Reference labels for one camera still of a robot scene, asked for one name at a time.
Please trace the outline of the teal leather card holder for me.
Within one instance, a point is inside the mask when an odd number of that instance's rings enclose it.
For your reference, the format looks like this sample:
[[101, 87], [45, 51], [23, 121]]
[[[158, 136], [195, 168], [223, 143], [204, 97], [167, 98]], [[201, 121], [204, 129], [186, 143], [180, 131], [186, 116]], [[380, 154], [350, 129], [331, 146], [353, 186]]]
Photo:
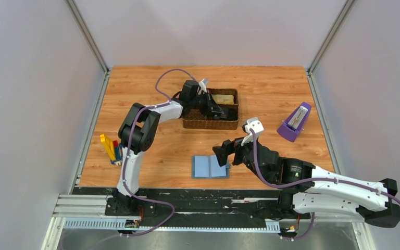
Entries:
[[192, 179], [228, 179], [230, 177], [230, 163], [224, 166], [218, 164], [215, 155], [192, 156]]

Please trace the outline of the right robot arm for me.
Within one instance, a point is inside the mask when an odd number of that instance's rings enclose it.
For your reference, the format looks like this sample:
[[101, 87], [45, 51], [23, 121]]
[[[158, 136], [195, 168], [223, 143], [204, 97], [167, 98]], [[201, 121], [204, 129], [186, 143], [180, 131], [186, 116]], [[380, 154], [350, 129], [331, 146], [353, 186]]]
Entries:
[[214, 146], [220, 166], [233, 155], [233, 165], [244, 164], [265, 185], [279, 190], [274, 213], [278, 218], [296, 218], [310, 213], [362, 217], [381, 228], [400, 222], [400, 200], [393, 179], [362, 181], [326, 171], [310, 162], [282, 157], [257, 141], [242, 138]]

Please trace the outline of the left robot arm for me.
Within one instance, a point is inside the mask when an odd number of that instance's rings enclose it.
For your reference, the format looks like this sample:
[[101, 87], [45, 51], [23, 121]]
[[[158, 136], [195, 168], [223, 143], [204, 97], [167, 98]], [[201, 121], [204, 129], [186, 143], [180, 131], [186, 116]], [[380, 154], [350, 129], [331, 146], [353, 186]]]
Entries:
[[140, 168], [160, 123], [182, 118], [191, 109], [199, 110], [211, 120], [238, 118], [236, 110], [216, 103], [206, 88], [207, 82], [207, 79], [200, 82], [187, 80], [182, 90], [164, 103], [148, 106], [135, 103], [130, 108], [118, 131], [123, 159], [120, 179], [112, 193], [124, 214], [133, 215], [139, 208], [136, 192], [139, 189]]

